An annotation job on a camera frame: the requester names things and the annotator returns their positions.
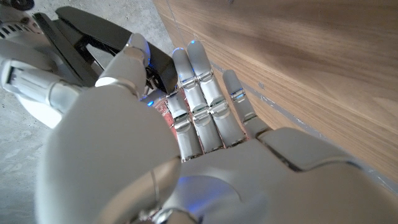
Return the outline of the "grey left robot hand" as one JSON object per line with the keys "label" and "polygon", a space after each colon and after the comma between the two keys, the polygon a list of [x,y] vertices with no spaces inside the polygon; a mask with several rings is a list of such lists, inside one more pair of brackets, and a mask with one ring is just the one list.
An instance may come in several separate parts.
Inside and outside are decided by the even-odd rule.
{"label": "grey left robot hand", "polygon": [[260,119],[233,147],[182,162],[163,117],[139,101],[149,46],[128,42],[47,140],[39,223],[396,223],[397,196],[353,158]]}

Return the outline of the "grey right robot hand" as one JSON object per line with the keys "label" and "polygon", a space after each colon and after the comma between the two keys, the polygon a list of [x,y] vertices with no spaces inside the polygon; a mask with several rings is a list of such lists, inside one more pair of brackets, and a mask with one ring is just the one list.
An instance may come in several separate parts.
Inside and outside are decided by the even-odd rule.
{"label": "grey right robot hand", "polygon": [[1,88],[44,125],[54,128],[88,88],[70,80],[48,45],[1,41]]}

